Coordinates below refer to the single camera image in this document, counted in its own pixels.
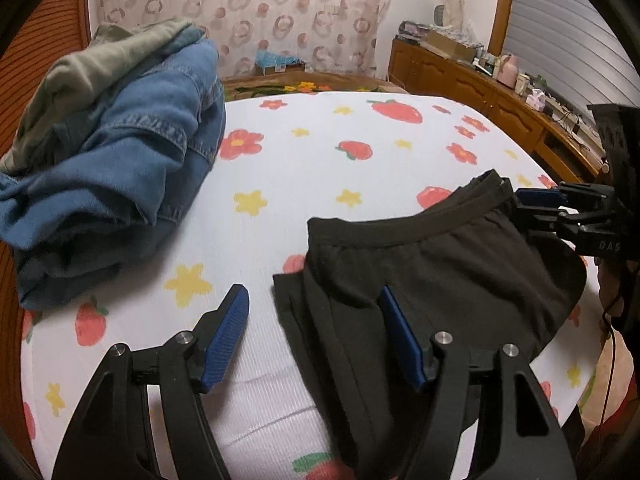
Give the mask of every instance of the silver bolt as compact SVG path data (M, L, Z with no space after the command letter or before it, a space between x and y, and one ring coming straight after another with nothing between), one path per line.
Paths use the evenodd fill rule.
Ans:
M518 347L512 343L507 343L505 346L503 346L502 351L509 357L516 357L516 355L520 353Z
M453 336L449 332L438 332L436 334L436 341L441 345L448 345L453 343Z
M126 351L127 345L125 345L124 343L116 343L111 348L109 348L109 353L116 357L120 357Z
M181 345L188 345L193 341L193 332L189 330L183 330L175 335L175 340Z

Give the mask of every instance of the yellow flower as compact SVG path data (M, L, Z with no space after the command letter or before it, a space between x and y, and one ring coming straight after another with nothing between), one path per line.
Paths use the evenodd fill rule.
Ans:
M306 128L296 128L292 130L291 133L296 137L306 137L309 134L309 130L307 130Z
M524 187L532 186L532 183L529 180L527 180L522 174L518 174L518 184Z
M348 106L338 106L334 110L334 114L349 115L353 114L353 110L351 110L351 108L349 108Z
M196 264L191 269L178 265L175 268L177 277L165 282L164 288L175 290L175 304L178 308L189 306L194 294L208 294L213 290L209 282L201 279L202 268L202 264Z
M360 193L349 191L348 189L343 189L342 194L340 196L335 197L335 201L346 204L349 207L362 204L362 200L360 199Z
M44 395L44 398L51 405L53 416L60 416L60 410L64 410L66 408L65 401L60 397L60 384L49 383L48 387L49 389Z
M248 213L249 216L258 216L260 209L267 205L267 201L262 198L261 191L254 191L249 194L236 193L236 213Z
M572 388L580 386L580 374L581 371L577 362L574 362L574 365L566 371L566 376L569 379Z
M396 140L396 146L398 148L408 149L409 151L411 151L412 147L413 147L411 142L409 142L408 140L403 140L403 139Z

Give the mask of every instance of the white tablecloth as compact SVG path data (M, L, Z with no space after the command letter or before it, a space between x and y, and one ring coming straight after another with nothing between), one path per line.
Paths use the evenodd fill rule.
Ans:
M231 102L227 111L218 160L162 253L26 326L22 391L45 478L105 351L119 341L132 349L162 344L216 308L233 283L250 293L247 329L225 381L203 398L231 476L318 478L333 466L338 478L274 309L271 277L302 264L307 219L410 216L491 168L514 188L549 184L505 133L443 98L290 94ZM597 269L590 258L586 265L579 307L533 363L561 422L600 354ZM150 411L162 474L173 479L156 388ZM470 428L454 478L466 475L473 442Z

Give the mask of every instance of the window blind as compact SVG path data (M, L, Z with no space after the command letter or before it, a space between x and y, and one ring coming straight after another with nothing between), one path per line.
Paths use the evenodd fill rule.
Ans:
M588 0L513 0L504 53L593 123L587 104L640 106L640 76Z

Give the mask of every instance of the stack of clothes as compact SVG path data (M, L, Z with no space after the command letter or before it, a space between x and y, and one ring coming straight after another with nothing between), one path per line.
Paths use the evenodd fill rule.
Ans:
M215 44L174 18L103 24L50 68L0 160L0 238L23 308L68 303L174 231L222 140L217 63Z
M398 475L429 409L388 341L377 304L385 285L419 342L432 327L490 351L514 343L529 361L580 299L580 256L554 234L519 232L514 206L508 179L489 171L410 218L313 218L304 269L274 276L292 354L357 478ZM467 425L479 394L470 387Z

